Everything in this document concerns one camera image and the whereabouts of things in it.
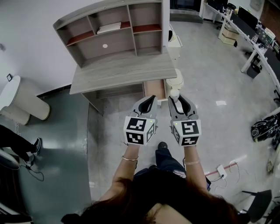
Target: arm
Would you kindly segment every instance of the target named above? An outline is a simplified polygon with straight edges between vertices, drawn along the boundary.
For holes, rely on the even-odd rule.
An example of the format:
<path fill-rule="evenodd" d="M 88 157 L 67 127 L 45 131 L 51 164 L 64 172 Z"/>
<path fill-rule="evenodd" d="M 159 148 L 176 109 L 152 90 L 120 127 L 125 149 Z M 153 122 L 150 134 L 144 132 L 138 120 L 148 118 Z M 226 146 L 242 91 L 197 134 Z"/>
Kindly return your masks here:
<path fill-rule="evenodd" d="M 200 158 L 198 156 L 198 153 L 196 151 L 196 146 L 188 146 L 184 147 L 185 151 L 185 162 L 191 163 L 200 161 Z M 189 164 L 185 166 L 186 172 L 187 172 L 187 180 L 192 181 L 194 184 L 196 184 L 198 187 L 200 187 L 203 190 L 207 190 L 207 182 L 206 178 L 201 166 L 201 163 L 196 164 Z"/>
<path fill-rule="evenodd" d="M 136 159 L 138 158 L 140 146 L 138 145 L 128 145 L 126 152 L 124 153 L 124 158 L 126 159 Z M 137 161 L 127 161 L 122 159 L 113 177 L 112 185 L 110 189 L 100 198 L 100 201 L 107 200 L 113 196 L 119 194 L 123 190 L 123 185 L 118 182 L 119 178 L 126 178 L 133 180 L 135 167 Z"/>

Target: white cabinet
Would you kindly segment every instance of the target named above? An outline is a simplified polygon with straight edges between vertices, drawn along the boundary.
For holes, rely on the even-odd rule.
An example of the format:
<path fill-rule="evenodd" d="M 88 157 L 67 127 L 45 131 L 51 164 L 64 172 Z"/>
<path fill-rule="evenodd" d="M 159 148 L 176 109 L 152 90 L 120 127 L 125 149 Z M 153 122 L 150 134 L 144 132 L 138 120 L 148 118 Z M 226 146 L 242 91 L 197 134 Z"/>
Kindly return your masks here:
<path fill-rule="evenodd" d="M 181 47 L 183 47 L 181 40 L 179 36 L 177 36 L 172 28 L 171 25 L 169 25 L 169 30 L 173 31 L 173 36 L 171 40 L 168 42 L 168 53 L 172 59 L 172 62 L 174 64 L 174 67 L 177 68 L 178 66 L 178 58 L 180 57 L 180 50 Z"/>

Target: fiducial marker cube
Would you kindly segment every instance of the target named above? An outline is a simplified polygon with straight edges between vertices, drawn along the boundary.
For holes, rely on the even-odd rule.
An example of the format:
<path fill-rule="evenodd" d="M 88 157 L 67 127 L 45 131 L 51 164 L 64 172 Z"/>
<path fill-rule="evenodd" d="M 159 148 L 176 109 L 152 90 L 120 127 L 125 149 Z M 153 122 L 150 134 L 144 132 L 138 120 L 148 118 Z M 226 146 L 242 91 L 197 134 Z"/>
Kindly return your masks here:
<path fill-rule="evenodd" d="M 123 128 L 126 143 L 147 145 L 155 133 L 155 125 L 155 119 L 127 116 Z"/>
<path fill-rule="evenodd" d="M 201 121 L 174 121 L 172 124 L 172 133 L 180 146 L 196 145 L 201 135 Z"/>

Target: white book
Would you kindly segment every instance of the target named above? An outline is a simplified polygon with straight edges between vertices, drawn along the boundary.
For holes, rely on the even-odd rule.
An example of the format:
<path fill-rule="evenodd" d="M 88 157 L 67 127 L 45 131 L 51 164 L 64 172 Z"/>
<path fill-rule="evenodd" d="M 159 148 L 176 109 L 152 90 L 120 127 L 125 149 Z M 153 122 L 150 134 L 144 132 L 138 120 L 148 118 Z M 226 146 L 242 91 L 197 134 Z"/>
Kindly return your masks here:
<path fill-rule="evenodd" d="M 101 26 L 99 27 L 97 34 L 112 31 L 112 30 L 119 30 L 121 28 L 121 24 L 122 23 L 120 22 L 120 23 L 109 24 L 106 26 Z"/>

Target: open drawer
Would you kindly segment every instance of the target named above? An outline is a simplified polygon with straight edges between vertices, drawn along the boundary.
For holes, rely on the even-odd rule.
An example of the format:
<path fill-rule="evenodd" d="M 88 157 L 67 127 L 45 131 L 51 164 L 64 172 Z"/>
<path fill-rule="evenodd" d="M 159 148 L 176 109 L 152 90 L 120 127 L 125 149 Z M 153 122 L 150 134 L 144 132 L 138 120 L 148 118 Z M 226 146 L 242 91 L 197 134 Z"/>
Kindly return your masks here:
<path fill-rule="evenodd" d="M 165 80 L 163 79 L 143 82 L 143 91 L 145 97 L 155 95 L 158 101 L 167 100 Z"/>

